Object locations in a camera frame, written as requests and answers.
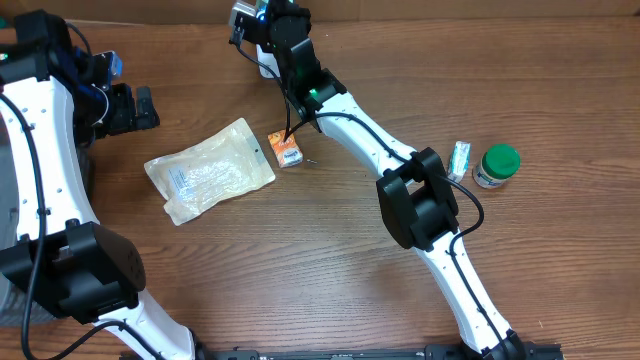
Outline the green lid white jar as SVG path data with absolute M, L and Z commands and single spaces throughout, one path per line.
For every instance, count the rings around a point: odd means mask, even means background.
M 504 185 L 519 170 L 519 152 L 508 144 L 496 144 L 489 148 L 474 167 L 474 181 L 482 188 L 495 189 Z

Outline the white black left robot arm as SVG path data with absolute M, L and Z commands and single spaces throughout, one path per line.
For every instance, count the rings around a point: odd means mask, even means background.
M 202 359 L 193 332 L 173 320 L 146 287 L 142 259 L 127 238 L 102 226 L 90 204 L 94 141 L 159 124 L 151 92 L 120 80 L 112 51 L 75 46 L 77 28 L 36 10 L 14 20 L 1 48 L 1 116 L 17 180 L 15 241 L 1 273 L 25 298 L 19 324 L 35 308 L 107 330 L 131 358 Z

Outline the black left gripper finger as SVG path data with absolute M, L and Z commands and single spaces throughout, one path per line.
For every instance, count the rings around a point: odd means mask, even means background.
M 153 105 L 151 89 L 149 87 L 138 87 L 136 89 L 137 96 L 137 115 L 138 116 L 155 116 L 156 110 Z
M 138 114 L 135 117 L 134 129 L 135 131 L 149 130 L 157 127 L 159 124 L 160 119 L 155 112 Z

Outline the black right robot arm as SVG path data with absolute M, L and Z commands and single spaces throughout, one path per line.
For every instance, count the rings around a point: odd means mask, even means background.
M 373 121 L 338 78 L 322 67 L 312 40 L 311 13 L 292 1 L 236 2 L 231 44 L 256 45 L 275 64 L 261 67 L 279 87 L 288 116 L 347 148 L 377 177 L 383 223 L 414 251 L 436 280 L 456 319 L 464 359 L 524 359 L 517 333 L 493 305 L 465 249 L 453 192 L 471 193 L 448 178 L 431 148 L 417 151 Z

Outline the orange snack packet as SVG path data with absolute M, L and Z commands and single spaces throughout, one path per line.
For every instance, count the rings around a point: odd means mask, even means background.
M 269 134 L 268 140 L 280 168 L 291 167 L 303 161 L 303 153 L 293 135 L 286 137 L 286 132 L 280 130 Z

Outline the small teal tissue pack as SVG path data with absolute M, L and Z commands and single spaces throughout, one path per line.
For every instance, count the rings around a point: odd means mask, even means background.
M 459 183 L 466 174 L 472 146 L 468 142 L 457 141 L 449 159 L 447 177 L 452 181 Z

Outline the teal tissue pouch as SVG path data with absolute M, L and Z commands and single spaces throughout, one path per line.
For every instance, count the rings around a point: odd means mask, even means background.
M 265 11 L 268 6 L 269 0 L 257 0 L 256 9 L 258 12 Z

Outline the beige glossy plastic package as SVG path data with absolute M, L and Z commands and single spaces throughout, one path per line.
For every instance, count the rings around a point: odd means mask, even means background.
M 166 200 L 164 210 L 176 226 L 275 180 L 243 118 L 183 151 L 146 162 L 144 169 Z

